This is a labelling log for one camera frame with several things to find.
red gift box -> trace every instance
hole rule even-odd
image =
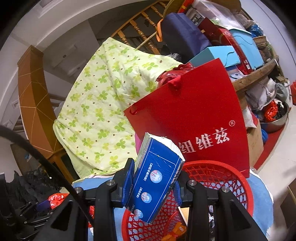
[[[215,25],[208,18],[205,18],[198,25],[198,28],[208,38],[208,40],[210,40],[213,46],[232,45],[241,61],[241,63],[237,65],[237,68],[243,74],[250,74],[253,72],[241,47],[227,29]]]
[[[171,139],[186,161],[214,160],[249,177],[242,111],[220,59],[185,73],[124,111],[138,137]]]

clover pattern fabric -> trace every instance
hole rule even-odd
[[[134,130],[123,111],[154,91],[174,59],[136,50],[108,38],[74,83],[53,125],[82,178],[110,175],[136,160]]]

tile floor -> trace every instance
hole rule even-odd
[[[289,114],[277,145],[257,171],[274,197],[274,224],[269,229],[269,241],[282,241],[287,227],[280,205],[287,194],[287,186],[296,178],[296,106]]]

tissue pack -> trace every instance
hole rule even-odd
[[[142,221],[152,223],[177,180],[185,159],[171,140],[146,133],[137,162],[126,207]]]

wooden shelf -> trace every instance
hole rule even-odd
[[[235,91],[246,91],[247,89],[250,89],[255,84],[260,82],[265,76],[267,76],[273,70],[273,68],[276,66],[276,61],[278,60],[279,57],[275,56],[275,58],[270,60],[261,68],[250,73],[248,76],[234,81],[232,84]]]

